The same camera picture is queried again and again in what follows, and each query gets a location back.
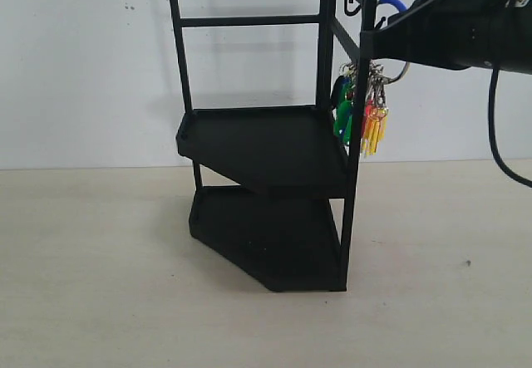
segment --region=black metal frame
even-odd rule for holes
[[[294,15],[272,17],[217,17],[217,18],[181,18],[178,0],[170,0],[172,20],[175,33],[175,47],[178,56],[180,79],[185,102],[185,112],[192,111],[189,75],[187,70],[183,28],[185,27],[227,27],[227,26],[258,26],[285,25],[300,23],[317,23],[318,28],[318,75],[316,81],[316,106],[319,110],[330,108],[330,94],[333,73],[333,38],[336,37],[350,60],[358,67],[356,80],[356,97],[352,115],[352,135],[362,133],[362,119],[364,115],[367,82],[369,78],[370,59],[361,52],[367,51],[366,42],[362,39],[359,47],[349,36],[345,28],[336,18],[337,0],[320,0],[318,15]],[[354,11],[348,9],[348,3],[358,2],[360,5]],[[362,12],[362,31],[370,32],[375,27],[377,0],[344,0],[344,13],[353,16]],[[347,156],[347,194],[344,199],[342,216],[342,234],[340,240],[340,278],[339,282],[345,287],[349,264],[349,250],[351,246],[352,224],[356,198],[358,165],[360,157],[360,140],[352,140]],[[203,187],[200,165],[193,162],[194,177],[197,191]]]

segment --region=shelf tier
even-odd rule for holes
[[[257,194],[346,196],[346,152],[331,113],[314,105],[193,110],[176,141],[180,155]]]
[[[269,199],[243,187],[204,187],[192,236],[274,292],[345,291],[326,199]]]

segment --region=lower shelf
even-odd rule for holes
[[[267,199],[235,187],[195,195],[190,233],[274,292],[345,291],[328,200]]]

